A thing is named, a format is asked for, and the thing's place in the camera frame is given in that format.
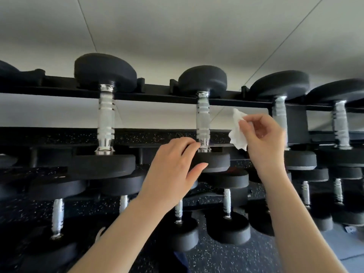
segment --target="person's left hand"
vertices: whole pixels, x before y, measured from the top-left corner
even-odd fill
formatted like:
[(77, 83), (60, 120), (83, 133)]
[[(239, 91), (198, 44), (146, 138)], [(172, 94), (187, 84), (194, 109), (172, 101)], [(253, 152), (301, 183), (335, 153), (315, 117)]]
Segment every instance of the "person's left hand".
[(172, 139), (155, 155), (137, 198), (147, 205), (157, 205), (164, 213), (172, 209), (188, 193), (207, 163), (190, 169), (200, 147), (193, 138)]

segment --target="paper towel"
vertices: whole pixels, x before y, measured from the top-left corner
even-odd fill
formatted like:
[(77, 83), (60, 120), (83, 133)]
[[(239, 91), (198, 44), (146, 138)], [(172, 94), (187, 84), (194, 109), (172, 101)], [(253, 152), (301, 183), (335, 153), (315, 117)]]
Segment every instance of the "paper towel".
[(237, 149), (243, 149), (246, 151), (246, 147), (248, 146), (248, 142), (243, 134), (240, 131), (239, 121), (244, 120), (243, 117), (247, 114), (239, 111), (238, 109), (234, 108), (233, 110), (233, 121), (234, 121), (234, 128), (230, 131), (230, 144), (233, 144)]

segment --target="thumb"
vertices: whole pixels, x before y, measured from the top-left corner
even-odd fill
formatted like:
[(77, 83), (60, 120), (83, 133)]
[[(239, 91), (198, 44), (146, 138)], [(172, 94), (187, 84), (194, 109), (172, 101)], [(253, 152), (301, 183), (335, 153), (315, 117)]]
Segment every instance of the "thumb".
[(240, 120), (239, 126), (241, 132), (243, 132), (244, 136), (246, 137), (248, 144), (258, 138), (257, 135), (255, 134), (255, 130), (252, 124), (249, 124), (247, 121)]
[(198, 179), (201, 172), (208, 166), (208, 163), (197, 164), (189, 171), (186, 176), (186, 183), (188, 188), (191, 188), (193, 183)]

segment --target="person's right hand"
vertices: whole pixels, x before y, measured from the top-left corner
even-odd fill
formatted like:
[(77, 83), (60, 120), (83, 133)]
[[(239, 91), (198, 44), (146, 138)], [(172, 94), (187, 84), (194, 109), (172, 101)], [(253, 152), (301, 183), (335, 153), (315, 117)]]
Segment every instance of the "person's right hand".
[(285, 170), (285, 131), (267, 114), (247, 115), (243, 119), (239, 121), (240, 130), (246, 137), (250, 159), (260, 178)]

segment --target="hand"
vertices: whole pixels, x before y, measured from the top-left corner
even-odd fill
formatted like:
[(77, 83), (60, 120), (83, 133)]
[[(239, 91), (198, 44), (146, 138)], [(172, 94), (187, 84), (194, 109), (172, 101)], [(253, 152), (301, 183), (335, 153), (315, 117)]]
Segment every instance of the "hand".
[(200, 147), (194, 139), (182, 137), (162, 145), (155, 155), (137, 198), (167, 213), (188, 193), (207, 163), (190, 169)]
[(285, 171), (285, 131), (267, 114), (247, 115), (243, 119), (239, 121), (240, 130), (246, 137), (248, 153), (260, 179), (266, 179), (262, 175), (270, 175), (272, 171)]

